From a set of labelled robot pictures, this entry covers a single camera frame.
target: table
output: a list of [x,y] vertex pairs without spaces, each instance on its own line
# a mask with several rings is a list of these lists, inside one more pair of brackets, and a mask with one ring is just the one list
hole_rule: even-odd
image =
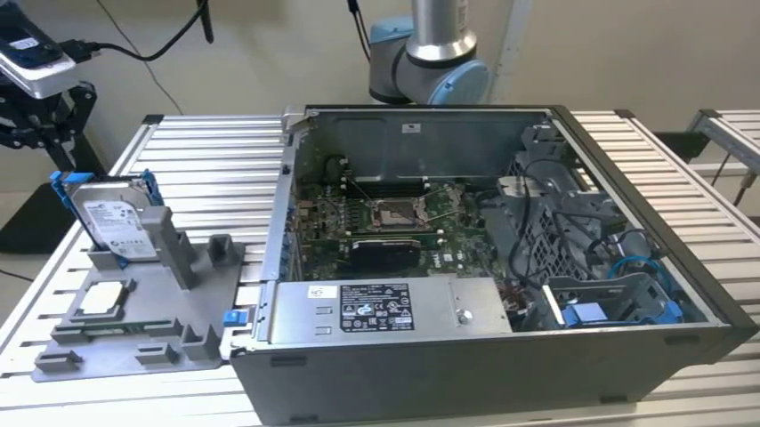
[[[760,323],[760,230],[635,117],[573,112],[733,298]],[[246,243],[235,304],[258,301],[282,155],[279,116],[147,117],[112,174],[155,172],[175,225],[194,241]],[[0,329],[0,425],[150,422],[257,425],[230,365],[216,370],[33,383],[48,332],[91,266],[79,224],[64,237]],[[401,427],[541,425],[668,427],[760,420],[760,335],[717,364],[683,369],[637,404],[398,423]]]

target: wall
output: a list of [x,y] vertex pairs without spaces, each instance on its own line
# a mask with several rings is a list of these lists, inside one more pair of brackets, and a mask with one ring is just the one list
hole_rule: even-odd
[[[155,52],[176,33],[195,4],[192,0],[102,1],[143,54]],[[470,4],[480,56],[494,66],[512,2]],[[369,102],[367,62],[345,0],[211,0],[210,5],[215,44],[206,43],[198,26],[167,56],[151,63],[186,114],[277,114],[289,104]],[[55,39],[126,45],[95,0],[25,0],[23,6]],[[362,1],[361,6],[369,25],[407,14],[411,0]],[[176,109],[155,88],[144,65],[116,52],[103,51],[82,64],[80,76],[99,92],[88,135],[110,164],[144,115],[176,114]],[[0,170],[11,161],[5,157]],[[48,168],[39,167],[43,177]]]
[[697,109],[756,109],[759,20],[756,0],[534,0],[497,97],[630,109],[657,130]]

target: blue latch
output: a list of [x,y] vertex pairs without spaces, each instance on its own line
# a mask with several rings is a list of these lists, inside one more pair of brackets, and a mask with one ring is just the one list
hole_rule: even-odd
[[49,175],[49,180],[51,183],[49,185],[52,186],[53,191],[56,192],[56,194],[59,195],[60,198],[60,203],[63,203],[63,205],[74,210],[74,204],[71,203],[71,199],[70,199],[70,195],[67,194],[66,189],[63,188],[63,181],[60,180],[60,177],[63,176],[63,172],[61,171],[56,171]]
[[155,180],[155,175],[147,169],[140,173],[140,178],[143,178],[144,185],[147,186],[147,196],[151,199],[151,205],[163,206],[164,198],[158,190],[158,181]]
[[675,301],[668,301],[663,313],[655,319],[655,323],[659,325],[671,325],[680,323],[684,317],[684,312],[681,311],[679,305]]
[[562,310],[562,317],[568,326],[604,322],[606,320],[605,311],[601,305],[598,305],[598,302],[569,305],[565,310]]
[[248,324],[248,311],[247,310],[227,310],[222,325],[224,327],[246,326]]
[[72,172],[63,180],[64,184],[83,184],[90,181],[95,174],[92,172]]

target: motherboard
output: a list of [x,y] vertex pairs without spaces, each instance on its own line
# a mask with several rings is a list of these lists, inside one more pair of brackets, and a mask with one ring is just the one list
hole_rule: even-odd
[[477,194],[461,182],[311,184],[298,198],[306,280],[504,280]]

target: power supply label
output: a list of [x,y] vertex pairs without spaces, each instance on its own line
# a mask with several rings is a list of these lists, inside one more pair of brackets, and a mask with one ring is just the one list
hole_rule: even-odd
[[343,332],[413,331],[409,284],[341,286]]

